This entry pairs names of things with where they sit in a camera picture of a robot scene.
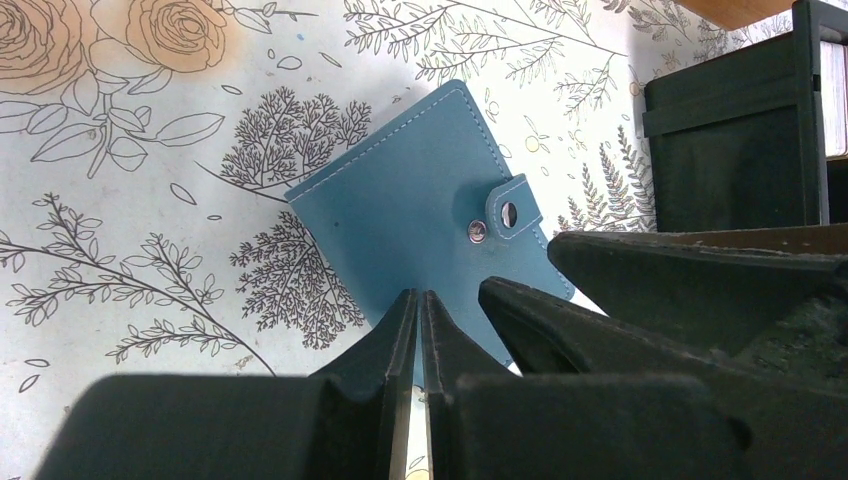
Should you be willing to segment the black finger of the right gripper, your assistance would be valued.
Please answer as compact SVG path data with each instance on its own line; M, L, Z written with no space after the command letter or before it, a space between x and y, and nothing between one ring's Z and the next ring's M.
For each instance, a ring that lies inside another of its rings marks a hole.
M772 373L847 383L847 228L563 232L551 263L607 315Z

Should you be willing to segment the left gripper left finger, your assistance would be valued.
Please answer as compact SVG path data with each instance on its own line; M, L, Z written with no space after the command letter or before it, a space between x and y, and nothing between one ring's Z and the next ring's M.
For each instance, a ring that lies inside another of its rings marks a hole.
M399 479L418 296L308 376L112 375L73 405L40 479Z

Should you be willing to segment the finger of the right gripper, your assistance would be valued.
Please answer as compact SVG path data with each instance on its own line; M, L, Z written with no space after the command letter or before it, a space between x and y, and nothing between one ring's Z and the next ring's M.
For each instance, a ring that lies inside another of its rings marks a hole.
M752 430L756 478L847 476L844 387L721 358L501 277L480 284L478 302L524 374L694 377Z

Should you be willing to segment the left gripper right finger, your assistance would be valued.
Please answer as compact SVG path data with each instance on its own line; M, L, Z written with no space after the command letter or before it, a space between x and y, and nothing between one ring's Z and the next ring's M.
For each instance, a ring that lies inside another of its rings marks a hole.
M519 366L465 334L436 293L421 327L435 479L748 479L749 428L681 375L606 374L565 331L575 311L538 293L486 293Z

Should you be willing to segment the blue leather card holder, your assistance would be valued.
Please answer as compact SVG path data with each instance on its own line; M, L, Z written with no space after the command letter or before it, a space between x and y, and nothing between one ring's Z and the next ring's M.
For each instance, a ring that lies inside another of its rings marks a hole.
M498 276L562 299L527 178L510 171L466 84L451 80L290 189L287 201L366 320L404 289L435 292L496 360L478 303Z

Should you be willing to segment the orange compartment tray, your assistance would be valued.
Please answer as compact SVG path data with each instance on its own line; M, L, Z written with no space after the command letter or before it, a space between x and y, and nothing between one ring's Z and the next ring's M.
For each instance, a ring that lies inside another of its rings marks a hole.
M675 0L725 30L737 30L789 10L793 0Z

